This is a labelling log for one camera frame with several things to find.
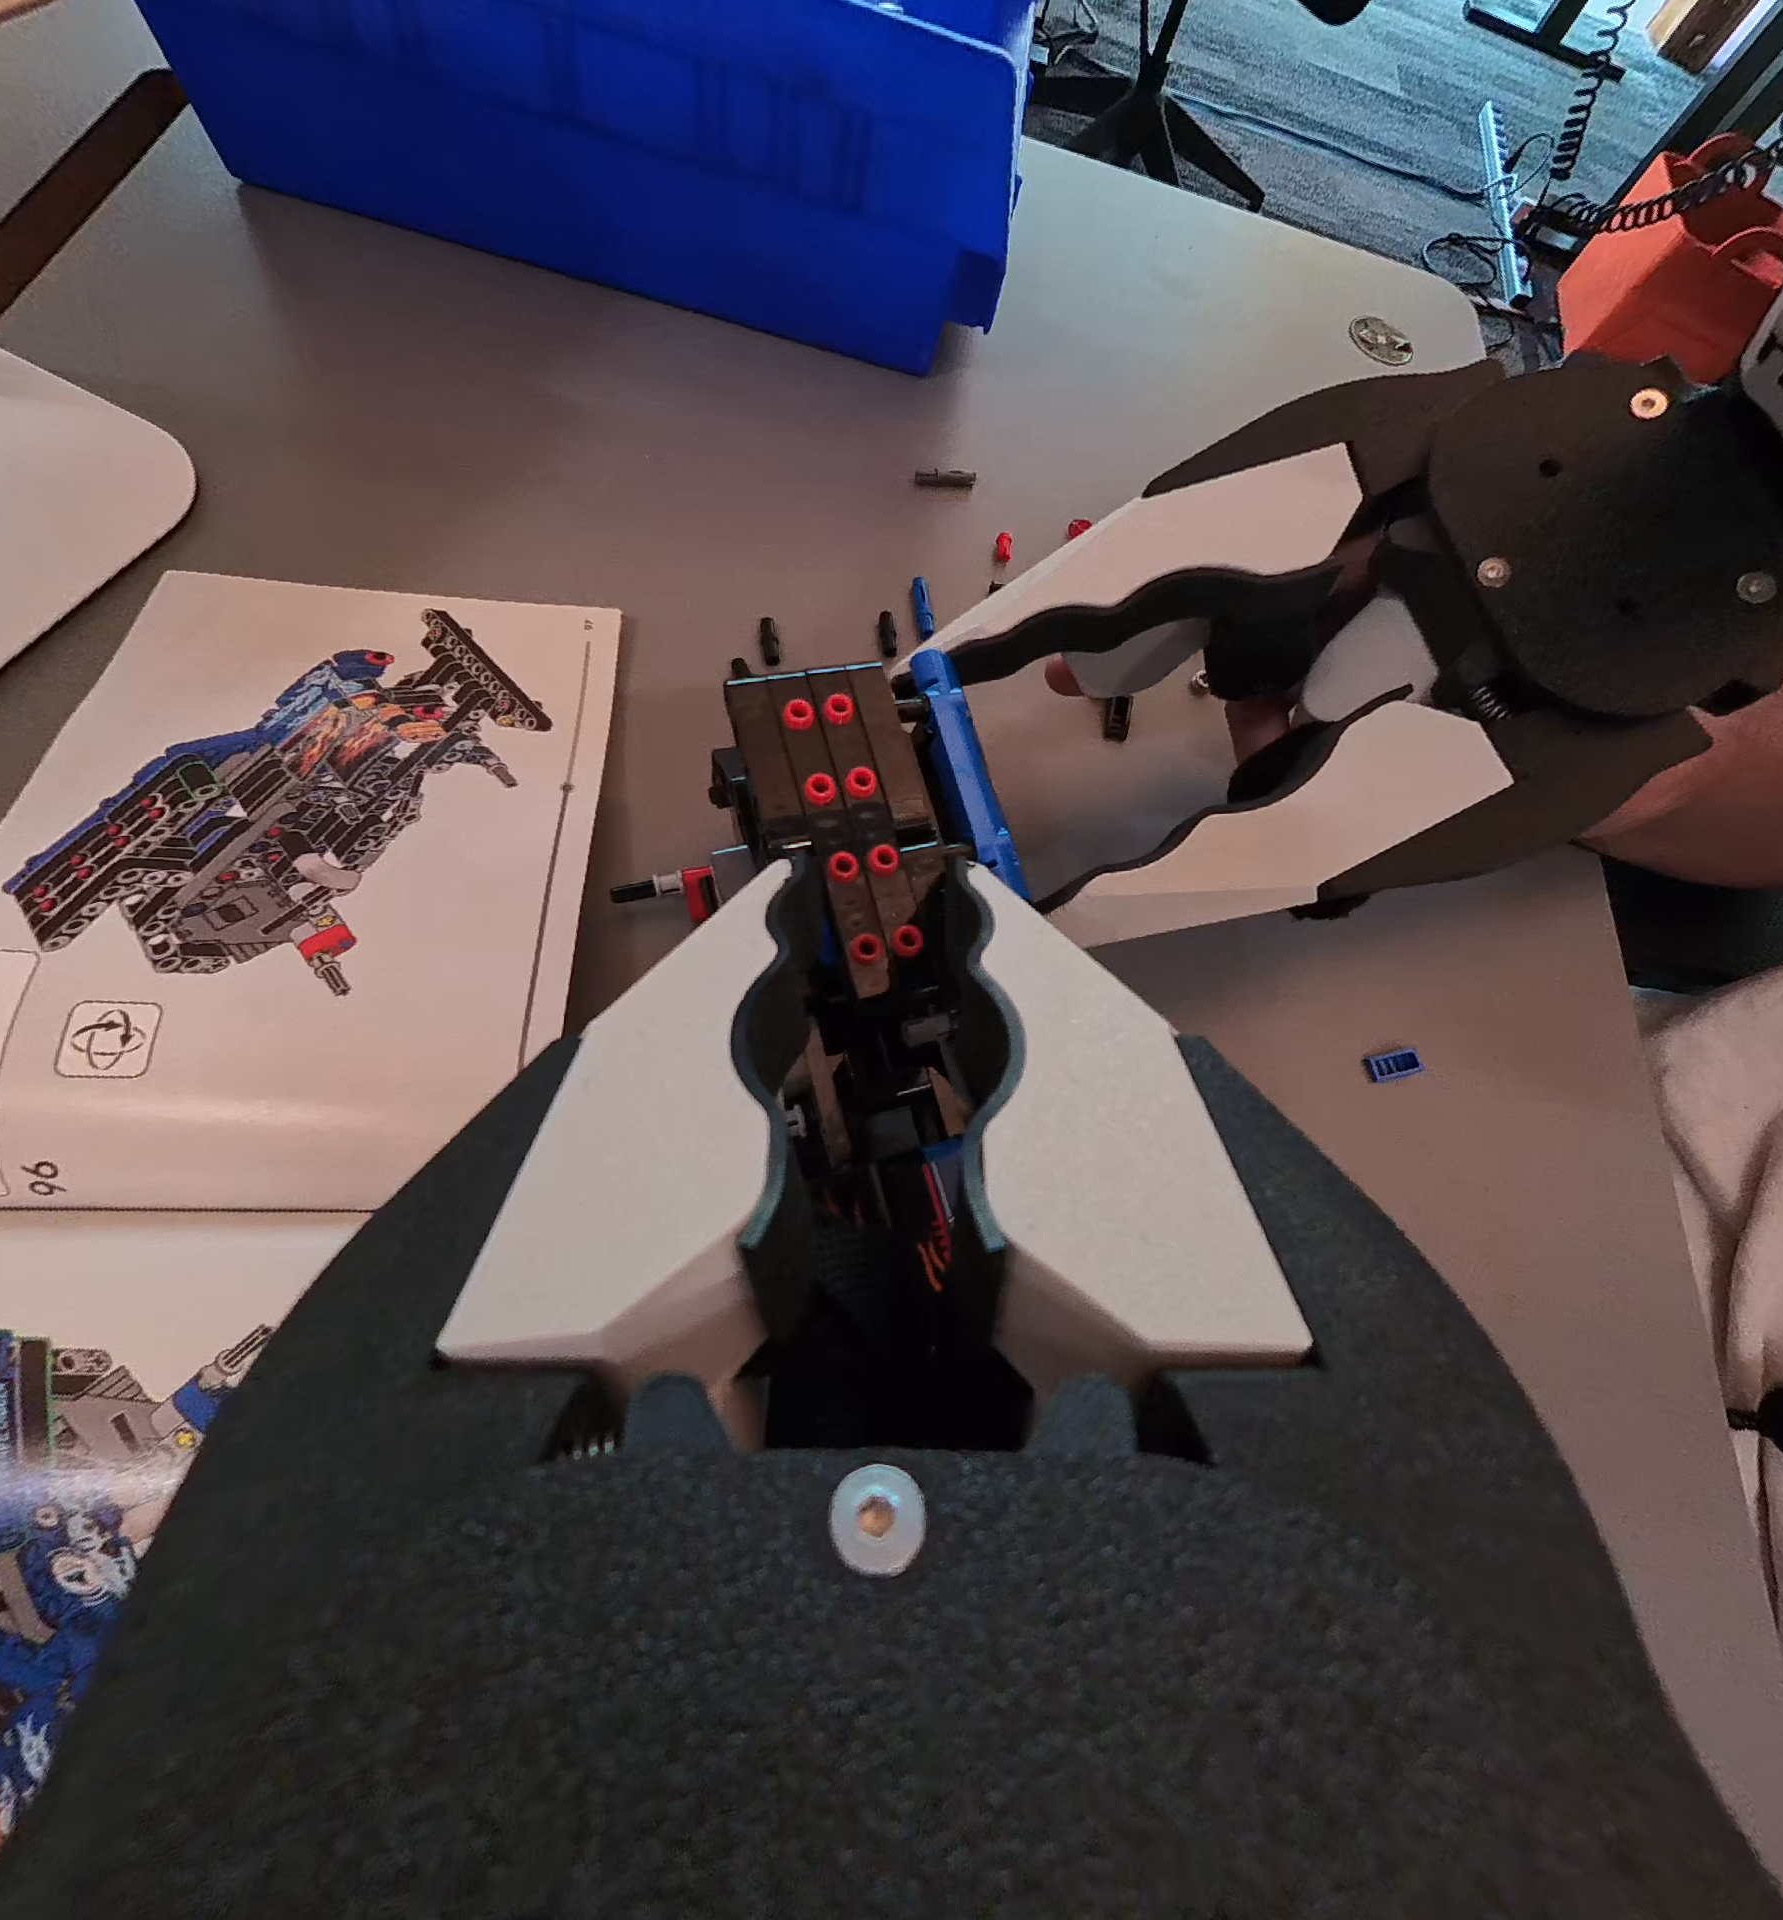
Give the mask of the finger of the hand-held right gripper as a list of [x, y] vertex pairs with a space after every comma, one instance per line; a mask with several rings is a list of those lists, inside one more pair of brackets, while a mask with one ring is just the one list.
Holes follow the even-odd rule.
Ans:
[[1146, 691], [1208, 653], [1218, 691], [1298, 691], [1330, 641], [1338, 550], [1414, 454], [1322, 443], [1148, 491], [940, 627], [964, 685], [1064, 657], [1082, 691]]
[[1320, 885], [1506, 791], [1512, 771], [1474, 720], [1376, 702], [1322, 728], [1316, 769], [1258, 803], [1208, 810], [1144, 862], [1042, 906], [1104, 947], [1318, 901]]

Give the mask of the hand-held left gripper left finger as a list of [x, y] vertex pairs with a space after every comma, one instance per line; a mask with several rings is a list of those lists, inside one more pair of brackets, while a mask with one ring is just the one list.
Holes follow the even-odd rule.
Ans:
[[458, 1366], [696, 1379], [736, 1444], [738, 1373], [786, 1323], [740, 1241], [782, 1195], [794, 864], [774, 859], [596, 1020], [438, 1336]]

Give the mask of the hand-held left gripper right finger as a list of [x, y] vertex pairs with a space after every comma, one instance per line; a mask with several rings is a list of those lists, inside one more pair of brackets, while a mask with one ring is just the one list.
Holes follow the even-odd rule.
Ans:
[[1000, 1017], [964, 1198], [994, 1343], [1040, 1410], [1070, 1379], [1300, 1368], [1314, 1333], [1172, 1024], [990, 870], [970, 981]]

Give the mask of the lego truck model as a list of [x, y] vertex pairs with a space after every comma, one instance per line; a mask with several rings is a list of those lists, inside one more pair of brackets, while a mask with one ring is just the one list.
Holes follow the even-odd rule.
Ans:
[[976, 1106], [944, 883], [978, 864], [1032, 897], [968, 698], [952, 659], [922, 649], [902, 669], [782, 659], [722, 691], [732, 743], [712, 754], [710, 799], [734, 844], [610, 897], [680, 899], [700, 926], [770, 862], [808, 862], [808, 1030], [784, 1120], [816, 1204], [878, 1238], [894, 1286], [940, 1303]]

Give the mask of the lego instruction booklet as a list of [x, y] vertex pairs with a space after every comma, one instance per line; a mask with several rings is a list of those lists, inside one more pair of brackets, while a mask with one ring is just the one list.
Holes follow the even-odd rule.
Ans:
[[173, 571], [0, 824], [0, 1846], [290, 1306], [564, 1028], [620, 632]]

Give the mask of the orange plastic crate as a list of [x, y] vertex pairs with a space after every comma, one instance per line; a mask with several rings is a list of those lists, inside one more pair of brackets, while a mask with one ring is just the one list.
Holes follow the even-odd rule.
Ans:
[[1690, 380], [1730, 376], [1783, 287], [1783, 203], [1760, 183], [1624, 231], [1598, 231], [1558, 281], [1564, 353]]

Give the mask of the white power strip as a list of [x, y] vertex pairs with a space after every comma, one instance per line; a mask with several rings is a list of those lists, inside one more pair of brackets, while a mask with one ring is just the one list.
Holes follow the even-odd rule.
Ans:
[[1512, 146], [1502, 113], [1492, 98], [1478, 108], [1480, 206], [1488, 217], [1488, 238], [1494, 243], [1494, 276], [1498, 294], [1494, 303], [1516, 315], [1530, 310], [1534, 287], [1528, 254], [1520, 239], [1520, 214], [1534, 192], [1550, 176], [1554, 137], [1532, 131], [1526, 141]]

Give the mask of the black chair base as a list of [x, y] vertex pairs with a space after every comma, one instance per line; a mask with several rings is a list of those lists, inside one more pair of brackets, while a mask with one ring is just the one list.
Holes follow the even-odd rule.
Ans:
[[1180, 161], [1186, 161], [1260, 214], [1264, 188], [1170, 92], [1172, 54], [1188, 9], [1188, 1], [1172, 1], [1158, 36], [1150, 37], [1148, 4], [1142, 4], [1140, 59], [1130, 76], [1060, 71], [1052, 63], [1034, 83], [1032, 102], [1084, 118], [1068, 152], [1142, 169], [1148, 180], [1170, 185], [1184, 183]]

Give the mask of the blue plastic bin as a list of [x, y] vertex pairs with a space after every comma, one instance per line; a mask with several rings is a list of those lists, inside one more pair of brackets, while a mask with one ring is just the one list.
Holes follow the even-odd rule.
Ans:
[[143, 1], [252, 185], [892, 372], [990, 330], [1030, 1]]

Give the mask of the white stand with instruction board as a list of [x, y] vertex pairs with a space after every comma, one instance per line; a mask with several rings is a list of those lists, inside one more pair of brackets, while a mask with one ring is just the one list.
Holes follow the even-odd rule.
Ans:
[[0, 347], [0, 669], [191, 513], [167, 429]]

